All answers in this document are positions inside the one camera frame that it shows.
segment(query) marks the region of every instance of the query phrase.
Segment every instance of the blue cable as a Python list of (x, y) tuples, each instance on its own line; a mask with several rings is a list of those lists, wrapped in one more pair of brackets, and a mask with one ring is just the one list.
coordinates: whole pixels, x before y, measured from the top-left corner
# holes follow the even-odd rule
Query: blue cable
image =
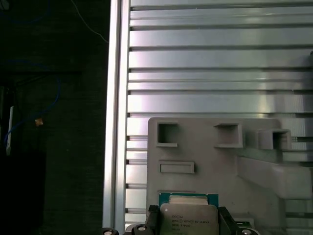
[(13, 18), (11, 18), (10, 16), (8, 16), (7, 14), (4, 14), (2, 11), (0, 11), (0, 16), (3, 17), (3, 18), (6, 18), (7, 20), (9, 20), (10, 22), (14, 23), (14, 24), (32, 24), (32, 23), (36, 23), (40, 20), (42, 20), (44, 17), (50, 15), (50, 0), (47, 0), (47, 9), (45, 11), (45, 13), (40, 16), (40, 17), (37, 17), (31, 21), (19, 21), (19, 20), (15, 20)]
[[(44, 66), (44, 65), (42, 65), (42, 64), (39, 64), (39, 63), (32, 63), (32, 62), (27, 61), (27, 60), (8, 60), (7, 62), (9, 62), (9, 63), (24, 63), (24, 64), (30, 64), (30, 65), (32, 65), (32, 66), (37, 66), (37, 67), (43, 68), (43, 69), (46, 70), (46, 71), (50, 71), (50, 70), (48, 69), (48, 67), (46, 67), (46, 66)], [(60, 83), (60, 79), (59, 79), (57, 76), (55, 76), (55, 78), (56, 78), (57, 83), (58, 83), (58, 92), (57, 92), (57, 95), (55, 96), (54, 101), (53, 101), (49, 106), (47, 106), (44, 110), (42, 110), (41, 112), (36, 113), (36, 114), (34, 114), (34, 115), (32, 115), (32, 116), (30, 116), (30, 117), (28, 117), (28, 118), (26, 118), (26, 119), (24, 119), (24, 120), (18, 122), (16, 125), (14, 125), (14, 126), (11, 128), (11, 130), (10, 130), (10, 131), (5, 135), (5, 137), (4, 137), (4, 142), (3, 142), (3, 143), (4, 143), (4, 146), (6, 146), (6, 143), (7, 143), (9, 134), (10, 134), (11, 132), (13, 132), (14, 130), (16, 130), (20, 125), (22, 125), (23, 123), (25, 123), (25, 122), (27, 122), (27, 121), (30, 121), (30, 120), (36, 118), (37, 116), (40, 116), (40, 115), (42, 115), (42, 114), (44, 114), (44, 113), (46, 113), (46, 112), (48, 112), (49, 110), (52, 109), (52, 107), (53, 107), (53, 106), (55, 105), (55, 103), (58, 101), (58, 99), (59, 99), (59, 97), (60, 97), (60, 93), (61, 93), (61, 83)]]

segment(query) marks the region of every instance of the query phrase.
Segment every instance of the gray 3d printed part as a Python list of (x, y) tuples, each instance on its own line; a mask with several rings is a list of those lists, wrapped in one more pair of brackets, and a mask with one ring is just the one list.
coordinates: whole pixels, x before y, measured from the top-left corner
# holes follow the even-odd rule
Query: gray 3d printed part
[[(282, 199), (312, 196), (306, 190), (311, 186), (307, 169), (296, 165), (285, 168), (279, 162), (281, 149), (290, 146), (289, 137), (289, 131), (270, 118), (151, 118), (147, 205), (158, 204), (159, 192), (218, 194), (220, 206), (231, 214), (247, 214), (264, 227), (284, 227)], [(245, 167), (255, 180), (247, 180), (237, 158), (242, 163), (246, 159), (258, 159), (267, 166), (275, 163), (270, 165), (271, 179), (258, 164), (249, 162)], [(267, 179), (265, 184), (260, 180), (263, 178)], [(299, 187), (299, 182), (304, 185), (298, 192), (286, 188)]]

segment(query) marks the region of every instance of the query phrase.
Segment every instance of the screw head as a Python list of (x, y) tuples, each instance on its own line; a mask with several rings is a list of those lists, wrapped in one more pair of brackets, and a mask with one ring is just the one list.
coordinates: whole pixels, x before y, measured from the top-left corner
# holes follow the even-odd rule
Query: screw head
[(251, 232), (251, 230), (244, 229), (244, 230), (243, 230), (243, 234), (244, 234), (244, 235), (251, 235), (252, 232)]

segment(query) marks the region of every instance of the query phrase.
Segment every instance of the dark background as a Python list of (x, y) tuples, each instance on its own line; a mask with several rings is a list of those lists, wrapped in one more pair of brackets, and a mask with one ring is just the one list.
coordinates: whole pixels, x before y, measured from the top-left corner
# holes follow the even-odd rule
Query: dark background
[[(109, 40), (110, 1), (75, 0), (88, 25)], [(43, 15), (47, 0), (13, 1), (10, 18), (28, 21)], [(31, 24), (0, 17), (0, 59), (41, 63), (57, 72), (61, 95), (56, 105), (20, 126), (12, 135), (14, 158), (6, 169), (10, 222), (31, 225), (32, 234), (97, 234), (102, 225), (103, 164), (108, 44), (90, 32), (70, 0), (51, 0), (50, 14)], [(17, 82), (42, 68), (23, 63), (0, 65), (0, 79)], [(19, 87), (14, 123), (53, 102), (53, 75)]]

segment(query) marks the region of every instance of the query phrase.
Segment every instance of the square hole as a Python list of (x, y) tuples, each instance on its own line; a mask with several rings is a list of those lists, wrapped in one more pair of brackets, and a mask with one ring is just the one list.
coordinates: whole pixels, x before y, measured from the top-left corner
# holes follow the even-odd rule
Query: square hole
[(159, 123), (157, 132), (158, 143), (177, 143), (179, 127), (176, 123)]
[(215, 126), (218, 130), (217, 145), (221, 148), (242, 148), (242, 128), (239, 124), (225, 123)]
[(273, 132), (273, 148), (288, 149), (288, 132)]

